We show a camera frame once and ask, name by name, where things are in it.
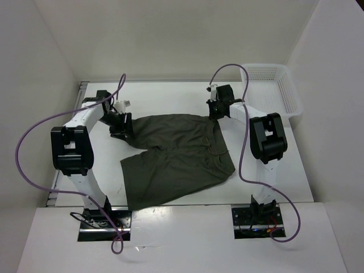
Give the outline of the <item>olive green shorts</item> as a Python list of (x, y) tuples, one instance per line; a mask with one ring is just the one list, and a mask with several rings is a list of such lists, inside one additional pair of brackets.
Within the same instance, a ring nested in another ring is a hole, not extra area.
[(223, 184), (234, 172), (220, 125), (191, 114), (133, 120), (126, 143), (140, 154), (121, 160), (127, 206), (141, 210)]

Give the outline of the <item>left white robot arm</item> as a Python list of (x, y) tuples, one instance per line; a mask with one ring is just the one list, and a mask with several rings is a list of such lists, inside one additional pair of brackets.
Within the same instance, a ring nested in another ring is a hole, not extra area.
[(94, 152), (89, 133), (97, 122), (102, 122), (108, 125), (111, 137), (133, 138), (132, 114), (126, 111), (128, 106), (129, 101), (115, 100), (107, 90), (98, 90), (96, 96), (83, 99), (80, 111), (69, 122), (51, 130), (54, 167), (83, 194), (86, 219), (94, 220), (103, 228), (116, 218), (92, 170)]

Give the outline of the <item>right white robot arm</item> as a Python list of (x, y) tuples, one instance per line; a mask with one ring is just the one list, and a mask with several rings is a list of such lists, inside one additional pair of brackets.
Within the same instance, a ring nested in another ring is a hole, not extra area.
[[(288, 143), (281, 116), (278, 113), (267, 114), (247, 105), (242, 99), (234, 96), (230, 85), (218, 86), (212, 84), (207, 87), (210, 99), (209, 118), (218, 120), (229, 117), (245, 125), (245, 136), (239, 159), (238, 175), (242, 181), (260, 185), (262, 190), (257, 197), (251, 197), (249, 215), (252, 222), (261, 224), (275, 212), (276, 201), (268, 202), (274, 191), (273, 183), (276, 182), (276, 168), (283, 154), (287, 151)], [(246, 144), (250, 144), (250, 151), (258, 161), (257, 170), (266, 180), (247, 180), (242, 175), (243, 156)]]

